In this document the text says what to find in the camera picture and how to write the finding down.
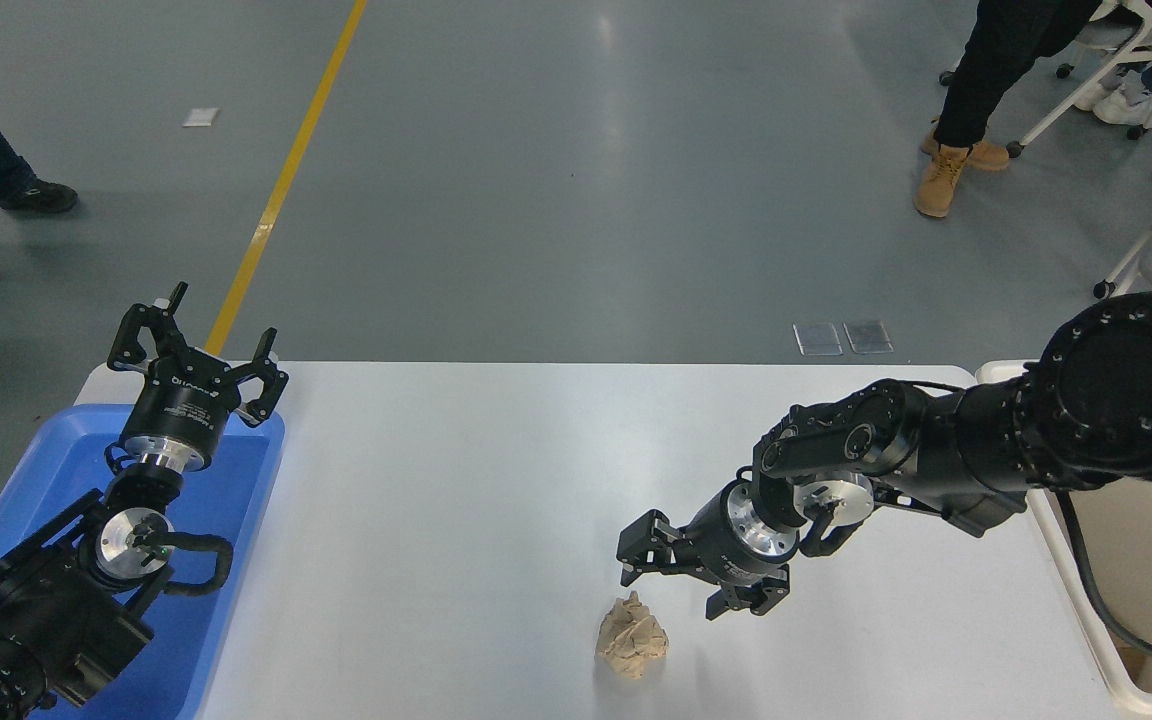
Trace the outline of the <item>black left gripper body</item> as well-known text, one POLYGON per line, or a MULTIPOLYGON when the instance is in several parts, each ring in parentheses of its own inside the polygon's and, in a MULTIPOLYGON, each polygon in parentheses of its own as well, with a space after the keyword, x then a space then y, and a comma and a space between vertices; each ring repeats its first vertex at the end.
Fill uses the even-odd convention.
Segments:
POLYGON ((151 361, 122 432, 124 450, 141 450, 150 438, 217 450, 237 402, 236 387, 218 382, 229 370, 225 361, 200 351, 151 361))

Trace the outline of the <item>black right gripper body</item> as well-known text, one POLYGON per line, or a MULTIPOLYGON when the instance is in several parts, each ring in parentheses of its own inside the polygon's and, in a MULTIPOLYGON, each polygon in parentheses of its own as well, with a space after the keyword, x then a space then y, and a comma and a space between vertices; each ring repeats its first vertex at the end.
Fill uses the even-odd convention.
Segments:
POLYGON ((703 571, 717 584, 787 585, 790 526, 755 502, 755 484, 728 484, 684 528, 703 571))

